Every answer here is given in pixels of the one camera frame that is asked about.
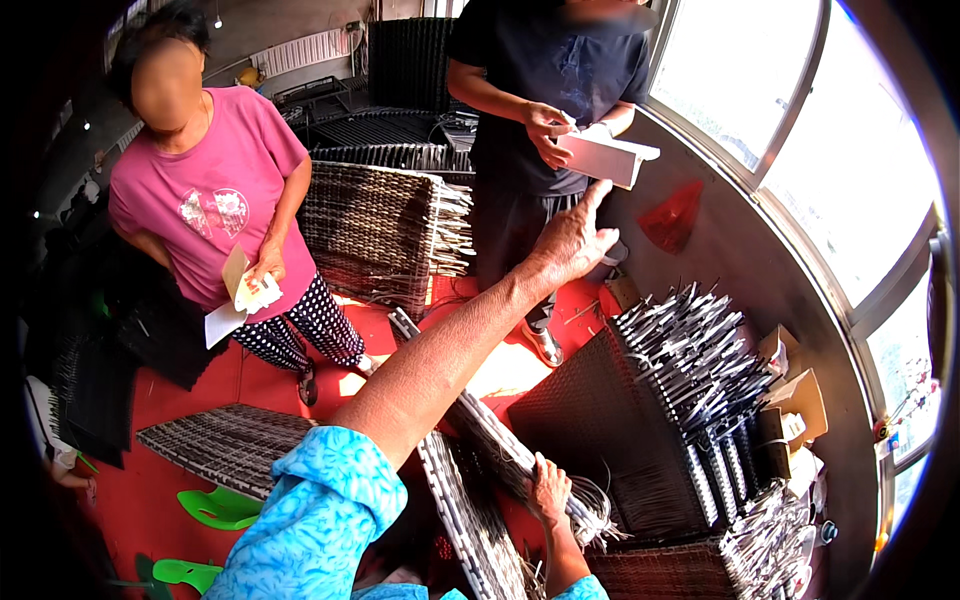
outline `wall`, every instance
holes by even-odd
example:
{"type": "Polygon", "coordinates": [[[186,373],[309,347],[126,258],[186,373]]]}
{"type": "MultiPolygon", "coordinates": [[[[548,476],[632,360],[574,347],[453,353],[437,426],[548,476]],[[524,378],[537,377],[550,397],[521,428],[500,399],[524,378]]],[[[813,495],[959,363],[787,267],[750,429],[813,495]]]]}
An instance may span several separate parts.
{"type": "MultiPolygon", "coordinates": [[[[221,29],[213,28],[216,2],[200,0],[207,13],[212,38],[206,72],[241,60],[270,46],[317,32],[342,27],[350,21],[366,18],[370,0],[220,0],[221,29]]],[[[421,0],[387,0],[383,18],[420,16],[421,0]]],[[[233,85],[233,77],[249,64],[240,64],[205,84],[233,85]]],[[[348,77],[349,59],[337,59],[284,73],[264,85],[267,95],[326,75],[348,77]]],[[[36,201],[36,209],[56,213],[76,191],[76,182],[93,165],[97,150],[107,150],[136,119],[119,105],[103,87],[99,71],[91,72],[89,84],[45,159],[45,178],[36,201]],[[84,132],[83,122],[91,123],[84,132]]]]}
{"type": "Polygon", "coordinates": [[[624,137],[661,151],[642,165],[632,192],[614,192],[603,216],[605,225],[620,227],[630,249],[626,270],[641,295],[662,297],[681,278],[706,285],[719,278],[717,291],[733,298],[759,336],[782,323],[809,357],[829,423],[813,450],[827,464],[829,517],[841,531],[828,547],[830,595],[845,598],[871,565],[878,473],[864,396],[832,313],[762,214],[701,155],[642,112],[624,137]],[[696,179],[704,190],[689,242],[677,256],[663,252],[636,217],[696,179]]]}

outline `radiator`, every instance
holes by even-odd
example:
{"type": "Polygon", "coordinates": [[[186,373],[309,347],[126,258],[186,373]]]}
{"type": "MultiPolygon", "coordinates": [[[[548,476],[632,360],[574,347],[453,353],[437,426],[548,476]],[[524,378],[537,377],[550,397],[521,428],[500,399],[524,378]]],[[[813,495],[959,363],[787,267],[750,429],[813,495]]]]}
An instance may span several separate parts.
{"type": "Polygon", "coordinates": [[[131,127],[128,132],[123,134],[123,137],[117,140],[117,146],[120,148],[120,152],[127,150],[127,146],[130,146],[130,143],[142,129],[143,121],[137,121],[136,125],[131,127]]]}
{"type": "Polygon", "coordinates": [[[267,77],[273,77],[324,60],[347,57],[349,54],[349,35],[343,30],[331,29],[257,52],[250,56],[250,62],[267,77]]]}

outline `red floor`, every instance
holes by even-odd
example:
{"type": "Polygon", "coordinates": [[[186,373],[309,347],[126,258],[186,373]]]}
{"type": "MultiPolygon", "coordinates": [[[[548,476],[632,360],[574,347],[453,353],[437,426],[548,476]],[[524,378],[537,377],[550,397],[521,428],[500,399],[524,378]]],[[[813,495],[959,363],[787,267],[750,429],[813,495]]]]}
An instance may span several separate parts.
{"type": "MultiPolygon", "coordinates": [[[[433,291],[435,309],[420,326],[430,326],[454,310],[462,297],[475,293],[476,286],[470,278],[439,279],[433,291]]],[[[551,330],[567,356],[603,326],[592,309],[564,324],[596,298],[597,286],[583,281],[573,282],[560,290],[551,330]]],[[[350,299],[340,300],[347,316],[363,336],[369,354],[386,358],[396,350],[385,308],[364,306],[350,299]]],[[[322,420],[347,402],[364,380],[326,361],[318,362],[318,367],[320,400],[311,409],[300,403],[297,380],[291,372],[280,371],[248,355],[234,342],[230,343],[225,354],[210,364],[192,392],[185,392],[150,369],[141,369],[134,391],[133,431],[232,402],[322,420]]],[[[468,388],[506,420],[504,411],[507,407],[549,372],[549,368],[528,349],[516,328],[491,354],[468,388]]],[[[92,509],[120,578],[136,579],[133,556],[138,552],[154,560],[178,558],[223,564],[242,532],[218,531],[201,525],[183,510],[176,498],[177,492],[182,490],[211,491],[213,484],[160,458],[136,441],[132,442],[132,452],[124,456],[124,461],[124,470],[97,464],[100,470],[97,505],[92,509]]],[[[524,539],[528,539],[533,547],[542,544],[537,522],[523,507],[501,498],[501,510],[518,548],[522,548],[524,539]]],[[[171,589],[178,598],[198,597],[196,591],[186,584],[171,586],[171,589]]],[[[130,597],[137,596],[131,592],[130,597]]]]}

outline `pink t-shirt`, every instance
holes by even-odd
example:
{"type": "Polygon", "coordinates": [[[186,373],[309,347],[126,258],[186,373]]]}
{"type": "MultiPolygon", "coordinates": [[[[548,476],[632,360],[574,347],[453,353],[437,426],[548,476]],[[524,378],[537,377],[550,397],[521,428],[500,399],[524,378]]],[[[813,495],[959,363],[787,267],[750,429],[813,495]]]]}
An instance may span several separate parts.
{"type": "MultiPolygon", "coordinates": [[[[274,218],[283,180],[307,156],[273,104],[244,85],[211,87],[213,120],[200,143],[171,155],[144,129],[113,167],[109,214],[127,233],[156,234],[183,295],[212,311],[229,301],[220,272],[235,244],[251,266],[274,218]]],[[[283,296],[248,323],[288,311],[317,267],[296,219],[283,246],[283,296]]]]}

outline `watch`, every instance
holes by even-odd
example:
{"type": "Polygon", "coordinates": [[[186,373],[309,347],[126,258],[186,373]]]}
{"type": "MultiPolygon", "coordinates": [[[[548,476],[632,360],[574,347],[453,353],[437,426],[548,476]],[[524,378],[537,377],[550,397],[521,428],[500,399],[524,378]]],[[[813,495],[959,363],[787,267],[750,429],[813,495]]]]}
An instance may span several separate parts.
{"type": "Polygon", "coordinates": [[[597,125],[602,125],[602,126],[604,126],[605,128],[607,128],[607,133],[609,133],[609,134],[610,134],[610,138],[613,139],[613,129],[611,129],[610,123],[608,123],[608,122],[606,122],[606,121],[597,121],[597,125]]]}

